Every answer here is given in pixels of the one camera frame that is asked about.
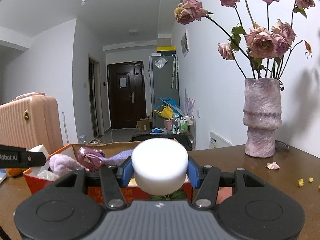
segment ceramic vase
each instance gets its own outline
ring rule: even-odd
[[[279,81],[247,78],[244,91],[243,123],[248,127],[245,153],[269,158],[275,153],[275,131],[282,125]]]

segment green leaf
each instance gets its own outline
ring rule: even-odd
[[[306,14],[306,11],[305,11],[303,8],[295,7],[295,8],[294,8],[294,12],[295,12],[295,13],[299,12],[299,13],[301,13],[305,18],[308,19],[308,16],[307,16],[307,14]]]
[[[253,59],[251,59],[251,62],[252,62],[254,70],[261,69],[262,58],[253,58]]]
[[[165,200],[165,196],[155,196],[155,195],[151,195],[150,200]]]
[[[241,36],[239,34],[233,34],[231,37],[235,41],[236,45],[238,45],[238,47],[239,47],[239,44],[241,41]],[[230,38],[228,39],[228,41],[231,41],[231,48],[233,50],[239,51],[238,47],[233,43],[233,41]]]
[[[246,34],[242,25],[233,27],[231,33],[232,34]]]
[[[187,194],[183,189],[178,189],[177,191],[170,194],[170,199],[186,199]]]
[[[279,58],[279,57],[275,57],[275,60],[276,60],[276,62],[277,62],[277,65],[279,66],[279,65],[280,65],[280,63],[281,63],[281,58]]]

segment brown cardboard box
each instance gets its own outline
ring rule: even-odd
[[[151,131],[151,123],[152,119],[141,119],[140,121],[137,121],[136,130],[138,132]]]
[[[92,149],[101,149],[104,151],[106,157],[111,157],[113,155],[118,154],[119,152],[122,152],[124,150],[134,149],[139,143],[141,142],[116,142],[116,143],[107,143],[107,144],[95,144],[95,145],[86,145],[89,148]],[[56,151],[55,153],[51,154],[51,156],[55,154],[64,154],[67,155],[73,159],[76,159],[78,150],[80,147],[83,146],[81,144],[69,144],[62,149]],[[49,159],[47,160],[47,163],[45,164],[45,167],[49,167]],[[40,179],[37,177],[34,177],[31,175],[31,169],[26,170],[23,173],[26,182],[29,186],[29,189],[32,194],[36,193],[37,191],[41,190],[45,186],[52,183],[52,181],[48,181],[45,179]],[[146,192],[144,192],[142,189],[140,189],[134,178],[131,179],[129,182],[129,185],[126,188],[121,188],[122,194],[128,204],[131,203],[132,200],[145,200],[145,199],[151,199],[151,200],[166,200],[166,199],[180,199],[185,198],[191,201],[192,199],[192,186],[189,182],[188,178],[186,177],[185,183],[182,185],[181,189],[178,191],[166,195],[166,196],[153,196]],[[103,204],[103,196],[101,192],[101,187],[88,187],[87,194],[95,199],[99,204]]]

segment wooden table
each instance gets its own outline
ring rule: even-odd
[[[306,212],[306,223],[299,240],[320,238],[320,159],[291,147],[289,152],[276,152],[273,158],[257,159],[244,154],[244,146],[190,152],[200,165],[210,164],[222,171],[233,172],[243,167],[299,201]],[[267,163],[277,162],[280,170],[269,170]],[[305,184],[298,187],[298,179]],[[13,212],[30,191],[23,177],[9,178],[0,184],[0,225],[12,240],[21,239],[13,223]]]

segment gold lock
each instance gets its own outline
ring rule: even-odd
[[[25,120],[29,120],[29,118],[30,118],[29,117],[29,112],[25,111],[23,117],[24,117]]]

